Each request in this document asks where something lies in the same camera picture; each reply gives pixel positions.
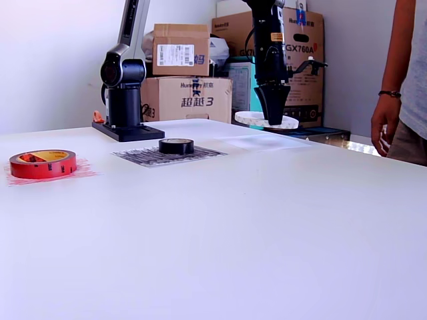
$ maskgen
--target white wall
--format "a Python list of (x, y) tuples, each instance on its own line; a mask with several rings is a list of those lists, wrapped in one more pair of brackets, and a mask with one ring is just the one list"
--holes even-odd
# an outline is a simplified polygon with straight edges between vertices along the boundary
[[(2, 1), (0, 134), (83, 127), (104, 110), (99, 70), (125, 0)], [(151, 0), (154, 23), (207, 23), (216, 0)]]
[(370, 136), (392, 30), (393, 0), (311, 0), (326, 32), (325, 125)]

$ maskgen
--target man's arm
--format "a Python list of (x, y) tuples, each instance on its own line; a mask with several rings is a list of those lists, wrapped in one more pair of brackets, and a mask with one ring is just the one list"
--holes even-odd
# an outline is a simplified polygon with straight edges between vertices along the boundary
[[(382, 90), (400, 91), (408, 73), (412, 36), (414, 34), (416, 0), (397, 0), (386, 70), (382, 80)], [(391, 144), (399, 122), (401, 102), (397, 98), (382, 95), (372, 117), (372, 142), (378, 152), (386, 156), (381, 144), (381, 132), (387, 125), (385, 140)]]

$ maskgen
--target red tape roll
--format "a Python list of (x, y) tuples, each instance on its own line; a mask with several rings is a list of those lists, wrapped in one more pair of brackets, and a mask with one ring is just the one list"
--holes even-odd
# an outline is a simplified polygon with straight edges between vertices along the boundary
[(75, 153), (67, 150), (38, 150), (10, 158), (11, 174), (22, 179), (63, 177), (77, 170)]

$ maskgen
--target wristwatch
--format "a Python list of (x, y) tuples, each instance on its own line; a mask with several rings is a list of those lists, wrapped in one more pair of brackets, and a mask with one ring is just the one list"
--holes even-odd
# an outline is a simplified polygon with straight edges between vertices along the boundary
[(389, 95), (393, 98), (400, 98), (402, 94), (399, 91), (385, 91), (381, 90), (378, 95)]

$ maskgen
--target gray shirt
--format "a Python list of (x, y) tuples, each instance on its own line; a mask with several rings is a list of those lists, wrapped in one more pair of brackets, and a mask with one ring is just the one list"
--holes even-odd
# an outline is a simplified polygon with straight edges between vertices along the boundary
[(402, 90), (400, 120), (427, 139), (427, 1), (417, 0), (412, 55)]

